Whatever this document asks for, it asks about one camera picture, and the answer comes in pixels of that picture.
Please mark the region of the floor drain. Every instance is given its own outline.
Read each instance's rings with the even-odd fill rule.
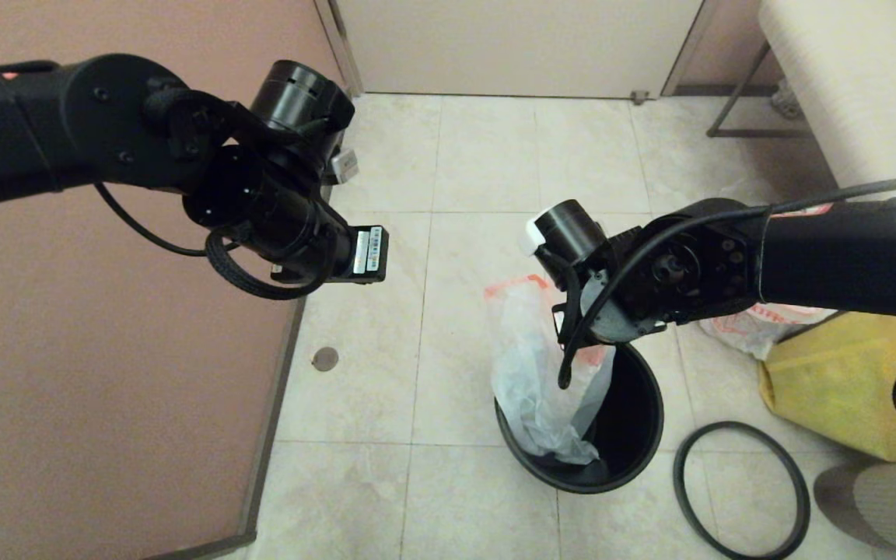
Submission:
[[[317,372],[330,372],[338,364],[338,351],[330,346],[320,348],[313,355],[313,367],[317,368]]]

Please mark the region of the yellow bag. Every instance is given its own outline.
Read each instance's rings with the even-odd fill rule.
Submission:
[[[769,410],[896,461],[896,317],[846,313],[777,344],[760,368]]]

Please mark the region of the metal leg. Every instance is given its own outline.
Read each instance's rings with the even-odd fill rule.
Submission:
[[[749,72],[744,75],[742,81],[739,82],[739,85],[735,86],[735,89],[732,91],[732,96],[728,98],[728,102],[725,103],[725,107],[722,107],[721,113],[718,114],[718,117],[715,118],[714,124],[711,124],[711,128],[708,128],[707,135],[711,138],[809,138],[811,133],[809,131],[781,131],[781,130],[722,130],[721,124],[724,123],[725,118],[728,117],[728,113],[731,113],[732,107],[735,107],[735,103],[739,100],[740,96],[742,96],[742,92],[746,89],[746,86],[749,85],[749,82],[753,78],[753,75],[756,75],[756,71],[758,67],[762,65],[762,61],[765,60],[769,54],[769,42],[762,43],[762,47],[756,54],[756,58],[753,60],[753,64],[749,68]]]

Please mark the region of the black trash can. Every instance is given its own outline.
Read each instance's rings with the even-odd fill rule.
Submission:
[[[598,494],[626,485],[648,467],[662,439],[659,384],[630,344],[618,345],[611,389],[583,437],[600,453],[591,464],[565,464],[551,453],[544,457],[525,453],[513,439],[500,405],[495,408],[504,440],[516,460],[546,485],[566,492]]]

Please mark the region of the plastic bag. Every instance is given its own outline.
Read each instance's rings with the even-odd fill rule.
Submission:
[[[589,464],[597,449],[583,442],[611,387],[614,351],[582,348],[569,388],[558,388],[562,348],[555,340],[551,285],[531,275],[488,287],[484,298],[493,344],[493,394],[520,449]]]
[[[701,319],[700,326],[728,346],[765,359],[777,341],[833,313],[833,309],[758,303],[735,315]]]

